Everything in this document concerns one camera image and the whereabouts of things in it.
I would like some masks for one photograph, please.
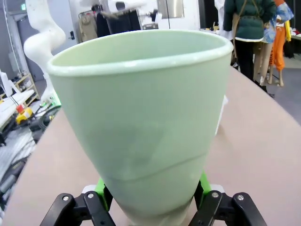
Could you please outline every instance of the red object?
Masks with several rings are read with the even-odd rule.
[[[22,107],[22,105],[17,106],[16,109],[19,112],[19,114],[23,114],[24,113],[24,108]]]

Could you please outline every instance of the cup rim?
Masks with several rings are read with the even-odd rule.
[[[130,61],[121,61],[113,63],[104,63],[104,64],[95,64],[95,65],[79,65],[79,66],[56,66],[53,65],[58,57],[63,55],[67,51],[73,51],[75,48],[78,48],[80,45],[87,45],[90,42],[99,41],[99,39],[107,39],[111,36],[123,36],[127,35],[128,32],[113,34],[93,40],[89,40],[75,46],[72,46],[68,49],[63,50],[62,52],[56,54],[53,58],[48,61],[47,72],[51,75],[63,76],[63,77],[83,77],[83,76],[96,76],[96,75],[111,75],[111,74],[121,74],[121,73],[134,73],[148,70],[157,70],[170,67],[178,67],[184,65],[193,65],[196,63],[201,63],[213,59],[223,57],[233,51],[232,43],[216,34],[202,31],[183,31],[183,30],[146,30],[146,31],[133,31],[135,33],[139,32],[186,32],[194,33],[199,35],[207,35],[212,39],[219,39],[223,41],[224,45],[218,48],[213,48],[210,50],[195,52],[195,53],[186,53],[173,56],[162,56],[147,58],[141,60],[130,60]]]

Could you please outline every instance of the black pants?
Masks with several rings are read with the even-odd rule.
[[[254,42],[235,40],[235,48],[240,72],[251,81],[253,81],[254,74],[253,45]]]

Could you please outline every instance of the white cable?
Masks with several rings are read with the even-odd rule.
[[[18,70],[19,70],[19,72],[21,73],[21,69],[20,69],[19,63],[18,63],[18,61],[17,61],[15,49],[14,49],[14,46],[13,46],[13,41],[12,41],[12,39],[11,39],[11,33],[10,33],[9,25],[8,25],[8,16],[7,16],[6,10],[7,10],[7,8],[6,8],[6,0],[3,0],[3,11],[4,11],[4,17],[5,17],[6,27],[7,27],[7,29],[8,29],[9,41],[10,41],[11,49],[13,50],[13,54],[14,54],[14,57],[15,57],[15,61],[16,61]]]

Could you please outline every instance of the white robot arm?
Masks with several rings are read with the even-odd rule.
[[[64,31],[51,17],[47,0],[26,0],[27,15],[30,25],[40,33],[31,36],[24,44],[24,52],[43,71],[47,83],[41,101],[48,101],[55,96],[49,75],[46,72],[47,62],[53,57],[51,51],[66,40]]]

